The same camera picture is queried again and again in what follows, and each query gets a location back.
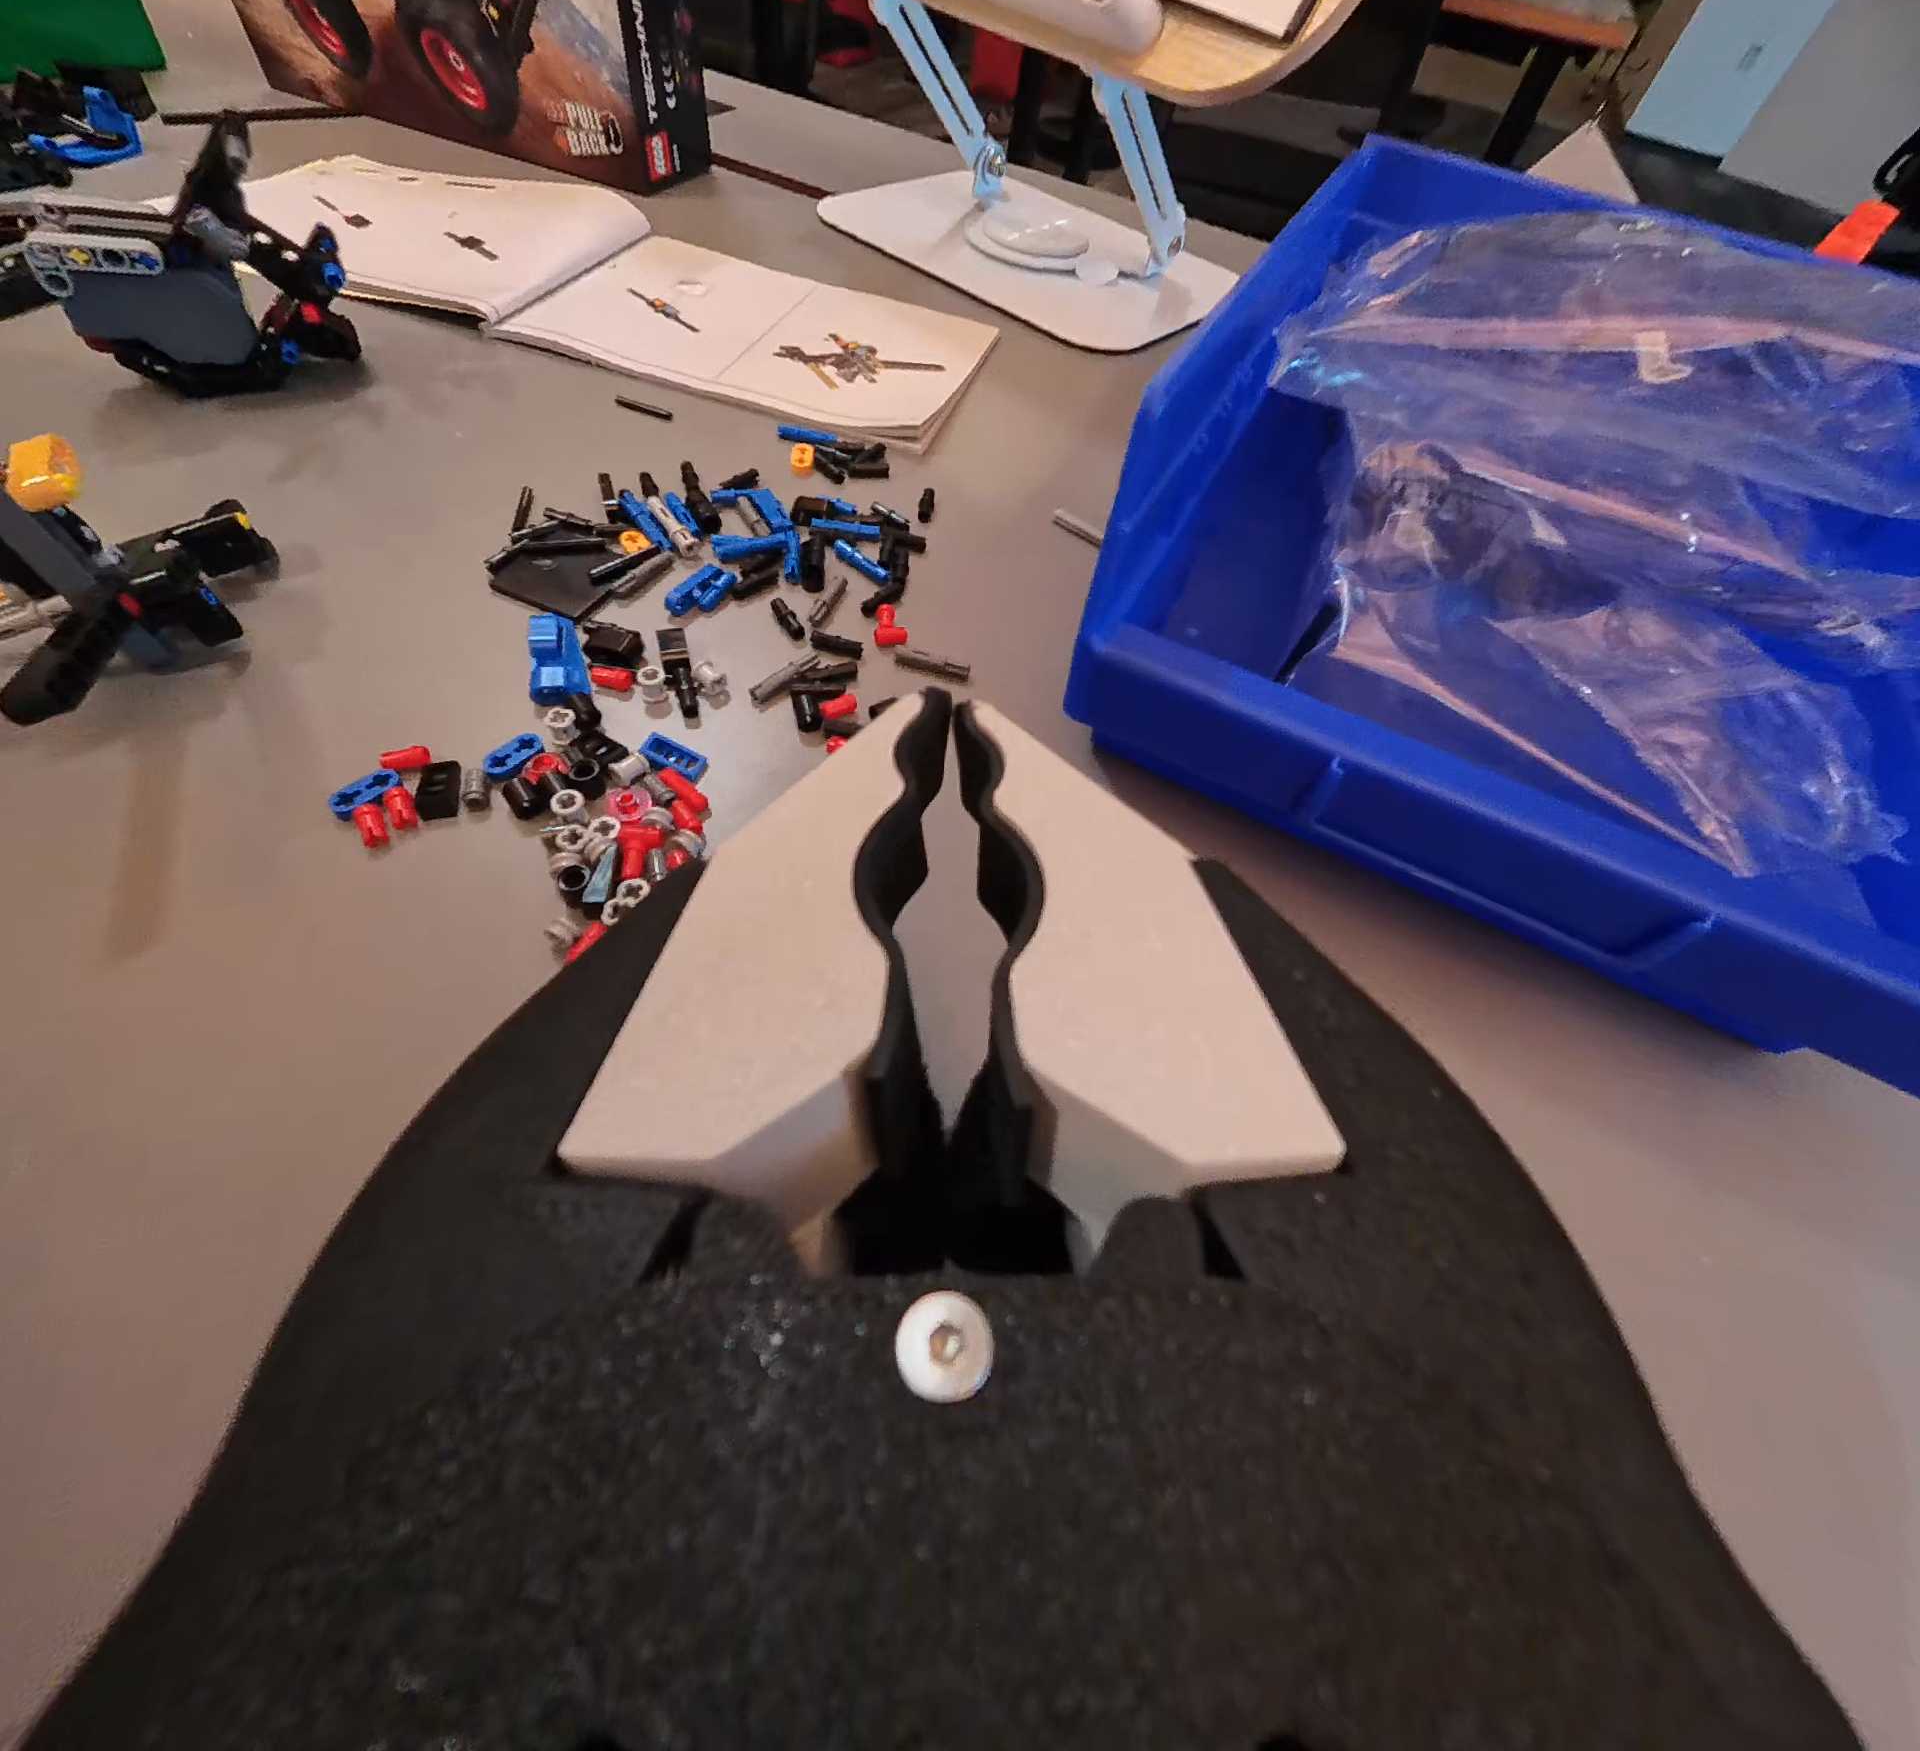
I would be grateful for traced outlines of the blue plastic bin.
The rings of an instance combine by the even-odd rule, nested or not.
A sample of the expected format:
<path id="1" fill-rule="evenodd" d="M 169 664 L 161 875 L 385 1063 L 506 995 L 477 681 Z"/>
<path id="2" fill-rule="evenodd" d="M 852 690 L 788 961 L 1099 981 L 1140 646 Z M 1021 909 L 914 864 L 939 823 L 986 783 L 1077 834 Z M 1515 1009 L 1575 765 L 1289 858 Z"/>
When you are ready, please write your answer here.
<path id="1" fill-rule="evenodd" d="M 1269 386 L 1278 325 L 1374 240 L 1600 200 L 1372 137 L 1153 377 L 1064 708 L 1161 780 L 1522 936 L 1760 1051 L 1915 1091 L 1915 835 L 1856 923 L 1296 690 L 1329 623 L 1317 558 L 1351 452 Z"/>

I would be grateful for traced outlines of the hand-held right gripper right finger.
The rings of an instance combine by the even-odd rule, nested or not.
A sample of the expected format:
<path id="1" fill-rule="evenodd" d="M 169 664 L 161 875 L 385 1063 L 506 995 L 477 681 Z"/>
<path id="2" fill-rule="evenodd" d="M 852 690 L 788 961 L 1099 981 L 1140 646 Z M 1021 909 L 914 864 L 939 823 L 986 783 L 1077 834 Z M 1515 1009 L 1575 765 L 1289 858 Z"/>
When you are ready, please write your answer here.
<path id="1" fill-rule="evenodd" d="M 985 703 L 951 745 L 1004 941 L 950 1134 L 957 1260 L 1070 1270 L 1140 1200 L 1334 1170 L 1345 1142 L 1202 864 Z"/>

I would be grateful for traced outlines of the black orange lego assembly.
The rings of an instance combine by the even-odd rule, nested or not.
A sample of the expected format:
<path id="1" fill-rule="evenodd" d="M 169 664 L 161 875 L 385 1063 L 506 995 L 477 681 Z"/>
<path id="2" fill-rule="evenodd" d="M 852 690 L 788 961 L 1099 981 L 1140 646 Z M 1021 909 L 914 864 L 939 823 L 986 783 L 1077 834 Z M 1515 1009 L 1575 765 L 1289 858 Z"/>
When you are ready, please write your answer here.
<path id="1" fill-rule="evenodd" d="M 80 461 L 59 434 L 3 449 L 3 638 L 40 642 L 3 678 L 1 714 L 15 729 L 82 707 L 108 668 L 176 668 L 243 638 L 218 581 L 277 577 L 277 545 L 238 499 L 154 535 L 112 543 L 77 509 Z"/>

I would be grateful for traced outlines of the open lego instruction booklet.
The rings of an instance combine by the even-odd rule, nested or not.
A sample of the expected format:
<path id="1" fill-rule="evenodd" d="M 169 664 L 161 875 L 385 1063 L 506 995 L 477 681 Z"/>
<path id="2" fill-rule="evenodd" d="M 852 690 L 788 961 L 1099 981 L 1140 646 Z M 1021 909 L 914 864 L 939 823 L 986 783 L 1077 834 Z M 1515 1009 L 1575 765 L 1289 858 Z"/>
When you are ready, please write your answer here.
<path id="1" fill-rule="evenodd" d="M 484 338 L 912 452 L 998 331 L 665 237 L 596 187 L 332 156 L 250 179 L 252 214 L 336 235 L 348 298 L 470 318 Z"/>

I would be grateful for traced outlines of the blue black lego pieces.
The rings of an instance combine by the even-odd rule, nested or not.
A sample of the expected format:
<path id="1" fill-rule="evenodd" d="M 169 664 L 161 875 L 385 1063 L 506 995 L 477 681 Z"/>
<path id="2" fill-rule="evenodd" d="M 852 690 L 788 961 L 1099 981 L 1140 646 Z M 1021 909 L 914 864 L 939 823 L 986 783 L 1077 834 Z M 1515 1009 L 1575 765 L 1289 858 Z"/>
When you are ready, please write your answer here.
<path id="1" fill-rule="evenodd" d="M 136 111 L 111 85 L 20 70 L 1 85 L 1 192 L 69 188 L 141 156 Z"/>

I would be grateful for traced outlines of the pile of small lego pieces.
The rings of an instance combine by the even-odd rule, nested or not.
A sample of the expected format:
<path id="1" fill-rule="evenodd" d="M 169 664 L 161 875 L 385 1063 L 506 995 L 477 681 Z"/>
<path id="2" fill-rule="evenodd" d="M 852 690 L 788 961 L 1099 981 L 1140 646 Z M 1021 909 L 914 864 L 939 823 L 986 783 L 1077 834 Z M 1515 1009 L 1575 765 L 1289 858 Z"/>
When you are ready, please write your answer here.
<path id="1" fill-rule="evenodd" d="M 528 614 L 530 729 L 476 762 L 389 749 L 328 798 L 328 816 L 376 851 L 429 822 L 501 809 L 540 838 L 564 909 L 546 939 L 571 961 L 712 843 L 709 759 L 669 723 L 693 730 L 732 701 L 732 683 L 692 647 L 693 620 L 766 610 L 793 654 L 748 687 L 748 705 L 785 705 L 826 754 L 894 705 L 858 683 L 865 660 L 968 684 L 968 663 L 917 646 L 900 620 L 938 495 L 921 490 L 912 512 L 834 495 L 887 478 L 887 451 L 799 427 L 778 437 L 790 469 L 824 490 L 785 499 L 756 469 L 708 487 L 692 464 L 674 490 L 600 475 L 593 517 L 521 490 L 484 574 Z"/>

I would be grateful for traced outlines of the grey blue lego chassis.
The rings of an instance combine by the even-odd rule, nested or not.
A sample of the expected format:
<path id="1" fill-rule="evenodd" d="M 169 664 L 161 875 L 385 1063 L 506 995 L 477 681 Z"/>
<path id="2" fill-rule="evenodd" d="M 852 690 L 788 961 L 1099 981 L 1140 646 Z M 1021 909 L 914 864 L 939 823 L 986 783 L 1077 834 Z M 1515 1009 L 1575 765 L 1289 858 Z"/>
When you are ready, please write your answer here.
<path id="1" fill-rule="evenodd" d="M 3 217 L 3 318 L 57 308 L 85 347 L 184 397 L 268 391 L 305 363 L 356 365 L 335 308 L 338 237 L 298 245 L 246 203 L 252 126 L 214 117 L 171 200 L 34 198 Z"/>

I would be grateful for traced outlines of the wooden side table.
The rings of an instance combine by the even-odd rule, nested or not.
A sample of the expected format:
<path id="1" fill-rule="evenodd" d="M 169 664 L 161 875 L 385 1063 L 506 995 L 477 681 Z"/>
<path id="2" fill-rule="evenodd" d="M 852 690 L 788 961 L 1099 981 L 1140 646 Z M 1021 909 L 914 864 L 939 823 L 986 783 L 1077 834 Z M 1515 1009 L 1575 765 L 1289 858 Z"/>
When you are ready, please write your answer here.
<path id="1" fill-rule="evenodd" d="M 1575 6 L 1540 0 L 1443 0 L 1441 10 L 1536 44 L 1589 55 L 1627 48 L 1640 29 L 1627 0 L 1587 0 Z"/>

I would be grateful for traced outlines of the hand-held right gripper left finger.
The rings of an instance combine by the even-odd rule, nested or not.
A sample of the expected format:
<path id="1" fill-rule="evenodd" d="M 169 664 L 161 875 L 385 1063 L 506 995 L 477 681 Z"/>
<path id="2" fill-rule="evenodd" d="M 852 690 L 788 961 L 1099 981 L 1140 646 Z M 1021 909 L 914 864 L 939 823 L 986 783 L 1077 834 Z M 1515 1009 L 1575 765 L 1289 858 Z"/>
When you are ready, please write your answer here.
<path id="1" fill-rule="evenodd" d="M 953 701 L 891 705 L 701 866 L 559 1142 L 582 1179 L 761 1205 L 788 1232 L 870 1191 L 938 1229 L 943 1116 L 897 923 L 927 875 Z"/>

